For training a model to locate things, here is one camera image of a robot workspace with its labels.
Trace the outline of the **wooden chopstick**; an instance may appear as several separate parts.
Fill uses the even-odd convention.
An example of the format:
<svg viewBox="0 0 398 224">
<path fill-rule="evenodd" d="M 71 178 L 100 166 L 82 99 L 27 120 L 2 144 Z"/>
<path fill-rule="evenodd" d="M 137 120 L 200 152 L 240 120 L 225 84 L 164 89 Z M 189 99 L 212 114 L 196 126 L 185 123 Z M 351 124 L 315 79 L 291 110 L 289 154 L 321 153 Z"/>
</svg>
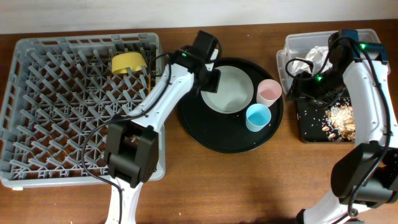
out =
<svg viewBox="0 0 398 224">
<path fill-rule="evenodd" d="M 152 87 L 152 74 L 149 71 L 149 74 L 148 74 L 148 93 L 151 92 L 151 87 Z"/>
</svg>

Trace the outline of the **yellow bowl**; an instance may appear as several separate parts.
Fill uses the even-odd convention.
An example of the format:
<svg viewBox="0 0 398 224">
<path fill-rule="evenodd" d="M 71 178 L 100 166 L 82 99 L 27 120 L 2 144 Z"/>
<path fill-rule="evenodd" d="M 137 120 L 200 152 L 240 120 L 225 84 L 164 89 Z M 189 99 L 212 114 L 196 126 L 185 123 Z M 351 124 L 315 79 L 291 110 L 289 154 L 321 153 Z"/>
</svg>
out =
<svg viewBox="0 0 398 224">
<path fill-rule="evenodd" d="M 147 63 L 142 54 L 138 52 L 119 54 L 111 61 L 111 72 L 114 75 L 127 73 L 128 69 L 136 72 L 142 70 L 142 67 L 147 67 Z"/>
</svg>

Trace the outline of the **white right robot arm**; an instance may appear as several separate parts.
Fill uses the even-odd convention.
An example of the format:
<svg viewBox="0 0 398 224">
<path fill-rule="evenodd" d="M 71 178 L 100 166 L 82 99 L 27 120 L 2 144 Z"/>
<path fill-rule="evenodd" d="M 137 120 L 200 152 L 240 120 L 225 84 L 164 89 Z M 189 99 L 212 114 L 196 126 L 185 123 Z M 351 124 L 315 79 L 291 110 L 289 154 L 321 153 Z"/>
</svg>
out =
<svg viewBox="0 0 398 224">
<path fill-rule="evenodd" d="M 353 108 L 354 149 L 331 172 L 331 188 L 297 223 L 344 223 L 397 201 L 397 120 L 385 46 L 371 29 L 290 34 L 277 53 L 282 88 L 304 108 L 326 108 L 344 91 Z"/>
</svg>

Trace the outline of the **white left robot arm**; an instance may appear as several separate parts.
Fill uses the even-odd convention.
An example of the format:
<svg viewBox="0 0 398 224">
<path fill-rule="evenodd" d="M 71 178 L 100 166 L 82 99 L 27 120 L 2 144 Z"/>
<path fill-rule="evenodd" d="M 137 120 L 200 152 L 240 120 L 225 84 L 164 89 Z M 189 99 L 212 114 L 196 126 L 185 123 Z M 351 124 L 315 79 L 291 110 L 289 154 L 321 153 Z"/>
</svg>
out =
<svg viewBox="0 0 398 224">
<path fill-rule="evenodd" d="M 135 223 L 141 189 L 159 162 L 165 120 L 193 88 L 216 91 L 220 73 L 213 65 L 221 54 L 220 44 L 186 45 L 165 54 L 167 67 L 142 103 L 126 116 L 113 116 L 88 135 L 91 140 L 101 129 L 108 129 L 103 159 L 110 177 L 96 177 L 111 185 L 107 223 Z"/>
</svg>

